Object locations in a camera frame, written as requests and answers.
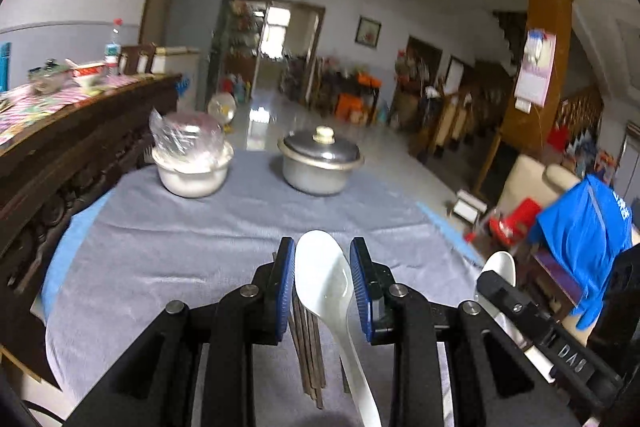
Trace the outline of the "white plastic rice spoon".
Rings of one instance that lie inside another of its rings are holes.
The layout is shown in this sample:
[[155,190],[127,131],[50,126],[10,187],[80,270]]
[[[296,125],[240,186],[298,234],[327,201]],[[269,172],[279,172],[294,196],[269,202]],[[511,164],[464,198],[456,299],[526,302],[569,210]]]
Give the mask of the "white plastic rice spoon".
[[300,302],[326,325],[337,345],[362,425],[381,426],[378,406],[349,332],[348,311],[354,298],[352,272],[332,235],[312,230],[300,236],[295,248],[294,280]]

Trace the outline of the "aluminium pot with lid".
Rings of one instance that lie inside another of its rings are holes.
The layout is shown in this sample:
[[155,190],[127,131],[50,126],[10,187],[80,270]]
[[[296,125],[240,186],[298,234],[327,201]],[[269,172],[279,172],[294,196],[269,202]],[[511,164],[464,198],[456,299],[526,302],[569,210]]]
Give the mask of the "aluminium pot with lid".
[[314,196],[340,194],[364,161],[358,145],[329,126],[292,131],[279,140],[278,149],[285,181]]

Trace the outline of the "blue shirt on chair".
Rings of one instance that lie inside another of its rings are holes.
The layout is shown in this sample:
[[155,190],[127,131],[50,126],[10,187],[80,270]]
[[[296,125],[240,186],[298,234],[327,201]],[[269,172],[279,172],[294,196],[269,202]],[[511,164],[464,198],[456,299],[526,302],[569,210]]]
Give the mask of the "blue shirt on chair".
[[547,249],[580,289],[576,329],[597,321],[616,257],[632,247],[632,211],[590,174],[536,216],[527,240]]

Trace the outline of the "grey table cloth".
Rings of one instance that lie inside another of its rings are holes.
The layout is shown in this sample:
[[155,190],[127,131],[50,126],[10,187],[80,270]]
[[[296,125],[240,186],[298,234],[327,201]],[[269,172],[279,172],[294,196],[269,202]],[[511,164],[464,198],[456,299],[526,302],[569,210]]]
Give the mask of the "grey table cloth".
[[46,352],[56,382],[78,403],[162,311],[178,299],[216,303],[247,284],[284,236],[362,237],[398,282],[435,303],[474,294],[478,269],[423,205],[359,170],[340,194],[290,187],[282,159],[235,155],[213,195],[171,194],[154,167],[130,172],[70,221],[41,291]]

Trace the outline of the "white bowl with plastic bag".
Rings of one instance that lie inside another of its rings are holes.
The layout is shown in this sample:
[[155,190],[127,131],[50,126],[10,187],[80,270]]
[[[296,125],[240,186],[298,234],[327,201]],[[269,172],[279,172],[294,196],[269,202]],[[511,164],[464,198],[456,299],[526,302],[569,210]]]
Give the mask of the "white bowl with plastic bag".
[[162,115],[153,109],[149,128],[152,159],[166,190],[184,198],[201,198],[222,187],[234,150],[213,116],[202,112]]

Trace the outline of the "small yellow desk fan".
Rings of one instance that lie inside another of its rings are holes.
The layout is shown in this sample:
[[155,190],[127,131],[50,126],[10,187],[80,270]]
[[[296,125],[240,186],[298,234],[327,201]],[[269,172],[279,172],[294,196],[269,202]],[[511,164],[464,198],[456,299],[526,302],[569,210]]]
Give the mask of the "small yellow desk fan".
[[237,108],[235,98],[231,93],[219,92],[210,98],[207,113],[221,125],[224,132],[230,133]]

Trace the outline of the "white chest freezer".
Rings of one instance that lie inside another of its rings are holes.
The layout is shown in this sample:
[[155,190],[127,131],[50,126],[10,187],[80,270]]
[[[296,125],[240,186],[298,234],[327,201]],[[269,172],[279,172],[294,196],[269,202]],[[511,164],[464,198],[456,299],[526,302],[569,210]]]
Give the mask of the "white chest freezer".
[[200,57],[199,49],[188,46],[158,46],[155,49],[152,73],[178,77],[176,90],[179,112],[196,109]]

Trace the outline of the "dark carved wooden sideboard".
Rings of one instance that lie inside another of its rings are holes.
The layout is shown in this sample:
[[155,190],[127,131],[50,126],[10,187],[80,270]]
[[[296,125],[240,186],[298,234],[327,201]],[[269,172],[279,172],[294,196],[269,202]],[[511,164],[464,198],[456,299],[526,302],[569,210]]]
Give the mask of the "dark carved wooden sideboard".
[[66,106],[1,150],[1,352],[56,383],[32,304],[70,219],[150,158],[151,110],[177,107],[175,75],[144,75]]

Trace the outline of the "grey refrigerator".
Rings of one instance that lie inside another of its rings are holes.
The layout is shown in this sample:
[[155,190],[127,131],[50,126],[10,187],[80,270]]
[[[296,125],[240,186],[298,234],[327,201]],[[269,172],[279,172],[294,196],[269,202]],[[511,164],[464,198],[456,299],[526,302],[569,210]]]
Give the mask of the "grey refrigerator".
[[170,0],[165,25],[166,46],[198,50],[196,110],[205,110],[217,91],[229,42],[232,0]]

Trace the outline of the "red white noodle bowl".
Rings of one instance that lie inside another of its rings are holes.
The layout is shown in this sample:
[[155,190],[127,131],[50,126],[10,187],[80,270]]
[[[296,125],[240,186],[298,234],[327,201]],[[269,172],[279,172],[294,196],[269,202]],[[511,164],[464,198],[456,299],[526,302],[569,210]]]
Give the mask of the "red white noodle bowl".
[[65,63],[70,68],[72,79],[82,89],[91,88],[99,83],[106,74],[106,65],[104,62],[77,64],[70,58],[66,58]]

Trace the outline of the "plastic bottle red cap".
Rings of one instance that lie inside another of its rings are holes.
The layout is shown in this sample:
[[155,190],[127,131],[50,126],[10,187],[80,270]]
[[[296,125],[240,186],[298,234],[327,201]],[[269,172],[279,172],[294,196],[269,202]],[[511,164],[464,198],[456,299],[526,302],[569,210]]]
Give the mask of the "plastic bottle red cap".
[[110,38],[104,49],[104,63],[107,74],[117,76],[119,74],[119,59],[122,46],[120,45],[120,31],[122,30],[122,19],[115,18],[113,20]]

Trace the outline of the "framed wall picture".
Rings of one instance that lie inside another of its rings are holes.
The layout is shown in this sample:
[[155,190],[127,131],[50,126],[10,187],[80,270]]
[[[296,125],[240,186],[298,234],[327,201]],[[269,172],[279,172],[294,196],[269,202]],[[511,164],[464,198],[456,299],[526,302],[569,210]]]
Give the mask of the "framed wall picture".
[[360,16],[356,30],[355,42],[360,46],[375,49],[378,46],[382,24],[377,20]]

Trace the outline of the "wall calendar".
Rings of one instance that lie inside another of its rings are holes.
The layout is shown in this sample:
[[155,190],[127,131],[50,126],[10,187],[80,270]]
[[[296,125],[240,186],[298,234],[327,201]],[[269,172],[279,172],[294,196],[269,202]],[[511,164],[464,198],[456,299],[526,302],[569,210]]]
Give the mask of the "wall calendar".
[[544,106],[551,82],[556,35],[542,29],[527,31],[523,57],[514,96],[523,101]]

